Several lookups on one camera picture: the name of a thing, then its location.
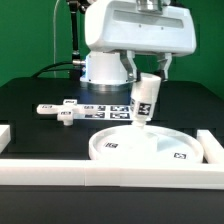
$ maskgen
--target cable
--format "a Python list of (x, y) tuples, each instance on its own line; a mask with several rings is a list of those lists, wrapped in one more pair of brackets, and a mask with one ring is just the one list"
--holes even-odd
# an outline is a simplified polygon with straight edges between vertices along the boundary
[(48, 70), (44, 70), (44, 72), (57, 72), (57, 71), (70, 71), (70, 70), (76, 70), (74, 68), (58, 68), (58, 69), (48, 69)]
[(58, 62), (58, 63), (48, 65), (48, 66), (42, 68), (41, 70), (39, 70), (38, 72), (34, 73), (31, 77), (37, 78), (41, 73), (48, 71), (50, 68), (58, 67), (61, 65), (72, 65), (72, 62), (71, 61), (63, 61), (63, 62)]
[(53, 38), (54, 38), (54, 64), (57, 60), (57, 12), (58, 12), (58, 5), (61, 0), (57, 0), (54, 7), (54, 16), (53, 16)]

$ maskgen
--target printed label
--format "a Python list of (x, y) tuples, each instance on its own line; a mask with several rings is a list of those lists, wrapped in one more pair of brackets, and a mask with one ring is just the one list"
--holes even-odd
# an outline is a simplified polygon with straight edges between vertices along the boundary
[(98, 112), (97, 114), (93, 114), (93, 115), (86, 114), (85, 118), (105, 118), (105, 113)]
[(84, 109), (94, 109), (94, 106), (84, 106)]
[(49, 109), (49, 108), (52, 108), (52, 105), (43, 105), (42, 108), (43, 109)]
[(139, 109), (138, 109), (138, 114), (148, 116), (149, 112), (150, 112), (150, 108), (151, 108), (151, 104), (140, 103)]
[(74, 103), (75, 100), (66, 100), (65, 103)]
[(174, 158), (177, 158), (177, 159), (187, 159), (187, 154), (184, 154), (184, 153), (174, 153)]
[(130, 104), (130, 110), (133, 112), (134, 110), (134, 105), (135, 105), (135, 100), (131, 99), (131, 104)]
[(110, 113), (112, 119), (130, 119), (129, 113)]
[(106, 106), (99, 106), (98, 107), (98, 111), (105, 111), (106, 110)]
[(71, 115), (72, 114), (72, 112), (70, 112), (70, 111), (62, 111), (61, 112), (61, 115)]
[(129, 109), (128, 109), (128, 106), (111, 106), (110, 107), (110, 110), (111, 111), (122, 111), (122, 112), (128, 112)]
[(113, 148), (113, 149), (115, 149), (115, 148), (117, 148), (117, 146), (118, 146), (118, 144), (115, 144), (115, 143), (106, 143), (106, 145), (105, 145), (105, 147), (107, 147), (107, 148)]

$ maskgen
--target white rectangular piece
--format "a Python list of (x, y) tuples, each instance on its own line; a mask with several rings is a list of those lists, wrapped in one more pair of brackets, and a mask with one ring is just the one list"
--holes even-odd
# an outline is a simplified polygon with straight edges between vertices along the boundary
[(129, 164), (121, 171), (123, 187), (224, 189), (223, 165)]
[(198, 130), (197, 140), (204, 148), (204, 157), (208, 163), (224, 165), (224, 149), (208, 130)]
[(85, 161), (1, 159), (0, 185), (85, 184)]
[(120, 186), (120, 165), (97, 160), (86, 161), (86, 186)]
[(0, 125), (0, 153), (8, 145), (11, 140), (10, 126)]

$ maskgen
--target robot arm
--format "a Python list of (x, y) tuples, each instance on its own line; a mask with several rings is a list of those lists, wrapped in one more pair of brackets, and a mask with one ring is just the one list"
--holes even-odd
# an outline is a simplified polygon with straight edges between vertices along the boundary
[[(168, 78), (172, 56), (185, 56), (196, 48), (189, 10), (169, 4), (168, 0), (98, 0), (86, 12), (86, 43), (97, 52), (157, 55)], [(130, 57), (121, 57), (121, 62), (130, 74)]]

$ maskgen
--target black label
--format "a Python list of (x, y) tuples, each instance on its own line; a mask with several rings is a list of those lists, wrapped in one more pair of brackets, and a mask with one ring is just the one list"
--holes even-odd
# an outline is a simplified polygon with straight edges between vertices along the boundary
[(139, 109), (138, 109), (138, 114), (148, 116), (149, 112), (150, 112), (150, 108), (151, 108), (151, 104), (140, 103)]
[(106, 110), (106, 106), (99, 106), (98, 107), (98, 111), (105, 111)]
[(65, 103), (74, 103), (74, 100), (66, 100)]
[(174, 158), (177, 159), (187, 159), (187, 154), (183, 154), (183, 153), (174, 153)]
[(129, 113), (110, 113), (111, 119), (130, 119)]
[(135, 105), (135, 100), (134, 99), (131, 99), (130, 109), (131, 109), (132, 112), (134, 110), (134, 105)]
[(52, 108), (52, 105), (43, 105), (42, 108), (49, 109), (49, 108)]
[(84, 109), (93, 109), (94, 106), (84, 106)]
[(110, 107), (111, 111), (122, 111), (122, 112), (128, 112), (129, 109), (126, 106), (111, 106)]
[(105, 145), (105, 147), (107, 147), (107, 148), (113, 148), (113, 149), (115, 149), (115, 148), (117, 148), (117, 146), (118, 146), (118, 144), (115, 144), (115, 143), (106, 143), (106, 145)]
[(91, 114), (86, 114), (85, 118), (105, 118), (105, 113), (103, 112), (98, 112), (97, 114), (91, 115)]
[(61, 115), (71, 115), (72, 113), (70, 111), (63, 111), (61, 112)]

